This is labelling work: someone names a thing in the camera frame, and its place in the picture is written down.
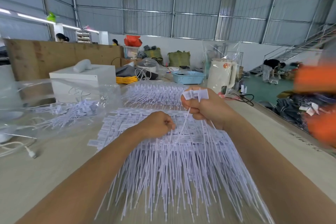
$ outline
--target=blue plastic basket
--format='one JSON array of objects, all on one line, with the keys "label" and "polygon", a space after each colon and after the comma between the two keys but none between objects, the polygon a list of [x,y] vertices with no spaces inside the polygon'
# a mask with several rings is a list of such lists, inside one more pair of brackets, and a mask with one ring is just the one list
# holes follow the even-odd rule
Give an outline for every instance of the blue plastic basket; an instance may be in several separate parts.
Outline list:
[{"label": "blue plastic basket", "polygon": [[174,82],[176,83],[201,84],[203,82],[204,73],[196,72],[196,71],[187,71],[186,75],[179,75],[178,73],[179,71],[172,72]]}]

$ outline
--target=green floor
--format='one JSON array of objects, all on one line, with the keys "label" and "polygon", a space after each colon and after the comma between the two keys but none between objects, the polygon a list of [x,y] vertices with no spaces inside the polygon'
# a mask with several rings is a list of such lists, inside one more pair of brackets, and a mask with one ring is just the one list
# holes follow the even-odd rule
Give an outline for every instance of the green floor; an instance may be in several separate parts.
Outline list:
[{"label": "green floor", "polygon": [[263,82],[261,76],[256,77],[251,74],[250,78],[243,78],[245,86],[247,86],[246,94],[253,94],[254,101],[268,101],[275,105],[277,103],[277,95],[285,90],[293,89],[293,81],[280,79],[278,85]]}]

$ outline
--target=person's left hand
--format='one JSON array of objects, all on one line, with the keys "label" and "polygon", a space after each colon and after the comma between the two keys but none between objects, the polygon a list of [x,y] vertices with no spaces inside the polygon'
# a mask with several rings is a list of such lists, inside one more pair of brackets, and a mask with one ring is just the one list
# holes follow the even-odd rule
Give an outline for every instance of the person's left hand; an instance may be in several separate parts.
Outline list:
[{"label": "person's left hand", "polygon": [[162,137],[175,129],[175,124],[170,115],[158,111],[152,112],[147,118],[135,125],[142,134],[143,139]]}]

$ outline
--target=table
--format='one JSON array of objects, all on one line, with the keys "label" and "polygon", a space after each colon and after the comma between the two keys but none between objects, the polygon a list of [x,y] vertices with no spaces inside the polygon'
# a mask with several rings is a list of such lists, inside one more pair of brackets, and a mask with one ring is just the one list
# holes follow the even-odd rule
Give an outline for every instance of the table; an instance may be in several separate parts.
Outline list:
[{"label": "table", "polygon": [[[323,151],[317,151],[312,145],[303,142],[302,137],[271,119],[256,108],[237,101],[228,101],[229,105],[245,117],[271,144],[286,157],[297,169],[312,180],[324,193],[336,202],[336,159]],[[95,154],[94,147],[87,146],[90,139],[96,139],[100,125],[85,128],[80,134],[70,134],[66,138],[51,138],[34,144],[31,149],[37,151],[36,159],[21,151],[0,158],[0,216],[2,224],[13,224],[23,216],[61,181],[79,168]],[[233,209],[223,194],[226,223],[238,224]],[[136,209],[128,211],[121,222],[122,207],[113,207],[106,211],[107,202],[95,223],[149,223],[149,214],[145,214],[143,198]],[[244,207],[245,223],[263,223],[254,211]],[[166,223],[162,207],[153,215],[153,223]],[[212,223],[222,223],[219,208],[209,208]],[[168,223],[192,223],[188,208],[178,215],[169,211]],[[206,223],[205,211],[195,217],[195,223]]]}]

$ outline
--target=white kettle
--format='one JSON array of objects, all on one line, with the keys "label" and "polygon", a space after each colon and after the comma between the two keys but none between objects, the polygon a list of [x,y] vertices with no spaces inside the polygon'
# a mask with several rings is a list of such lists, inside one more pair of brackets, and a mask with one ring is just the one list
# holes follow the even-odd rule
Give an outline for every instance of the white kettle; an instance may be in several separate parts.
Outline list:
[{"label": "white kettle", "polygon": [[227,89],[234,86],[238,64],[227,59],[213,58],[209,70],[207,87],[215,91],[226,94]]}]

